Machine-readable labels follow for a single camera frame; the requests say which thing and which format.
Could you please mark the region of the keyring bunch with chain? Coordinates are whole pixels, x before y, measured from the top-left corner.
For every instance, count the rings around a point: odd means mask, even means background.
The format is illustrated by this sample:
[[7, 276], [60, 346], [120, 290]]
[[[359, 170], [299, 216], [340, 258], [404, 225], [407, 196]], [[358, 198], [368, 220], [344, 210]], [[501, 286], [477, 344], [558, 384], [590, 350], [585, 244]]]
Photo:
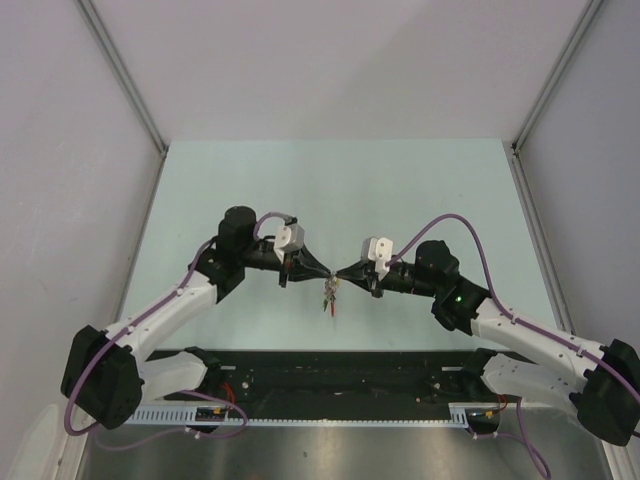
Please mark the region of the keyring bunch with chain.
[[330, 277], [325, 279], [324, 282], [324, 290], [323, 290], [323, 311], [329, 314], [328, 310], [324, 309], [324, 302], [330, 297], [334, 296], [337, 300], [337, 291], [340, 285], [340, 279], [332, 274]]

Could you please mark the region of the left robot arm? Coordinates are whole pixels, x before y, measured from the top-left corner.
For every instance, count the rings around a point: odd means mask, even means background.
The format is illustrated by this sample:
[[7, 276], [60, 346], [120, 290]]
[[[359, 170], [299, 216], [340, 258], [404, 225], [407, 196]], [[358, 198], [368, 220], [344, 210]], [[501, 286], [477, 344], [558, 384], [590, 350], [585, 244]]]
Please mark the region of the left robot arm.
[[182, 391], [197, 398], [214, 397], [221, 376], [195, 348], [160, 360], [151, 355], [165, 340], [200, 313], [218, 305], [244, 280], [249, 269], [278, 274], [279, 284], [328, 279], [331, 271], [304, 244], [304, 230], [295, 217], [283, 220], [270, 238], [259, 235], [271, 216], [257, 217], [247, 206], [228, 209], [217, 234], [199, 247], [185, 276], [141, 313], [98, 330], [87, 325], [71, 344], [61, 382], [67, 398], [63, 425], [72, 436], [72, 415], [80, 409], [96, 426], [115, 429], [145, 400]]

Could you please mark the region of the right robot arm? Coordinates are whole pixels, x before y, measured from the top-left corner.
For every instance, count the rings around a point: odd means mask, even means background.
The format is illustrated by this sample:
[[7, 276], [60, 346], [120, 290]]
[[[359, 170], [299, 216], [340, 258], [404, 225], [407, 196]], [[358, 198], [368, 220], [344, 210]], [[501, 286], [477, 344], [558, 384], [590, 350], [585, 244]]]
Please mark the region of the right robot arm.
[[463, 393], [484, 401], [494, 392], [549, 405], [574, 416], [595, 437], [625, 446], [639, 425], [639, 355], [628, 343], [608, 345], [535, 321], [500, 304], [496, 295], [466, 279], [446, 243], [429, 240], [415, 261], [394, 262], [392, 243], [374, 238], [362, 258], [338, 271], [379, 298], [386, 291], [432, 298], [431, 312], [447, 330], [498, 344], [523, 356], [481, 352], [461, 376]]

